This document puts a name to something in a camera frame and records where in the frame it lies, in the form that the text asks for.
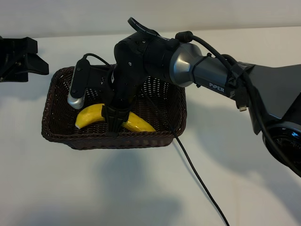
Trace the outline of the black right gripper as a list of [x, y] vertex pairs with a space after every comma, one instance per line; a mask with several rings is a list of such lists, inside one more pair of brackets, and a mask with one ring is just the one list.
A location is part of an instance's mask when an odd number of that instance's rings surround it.
[[103, 98], [103, 116], [108, 125], [106, 135], [117, 137], [124, 122], [127, 122], [135, 97], [143, 84], [143, 76], [113, 70], [107, 80]]

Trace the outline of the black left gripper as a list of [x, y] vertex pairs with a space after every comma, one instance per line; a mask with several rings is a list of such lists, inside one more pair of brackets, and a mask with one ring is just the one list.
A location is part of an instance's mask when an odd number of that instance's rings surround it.
[[28, 73], [49, 74], [49, 65], [38, 55], [36, 40], [0, 38], [0, 81], [27, 82]]

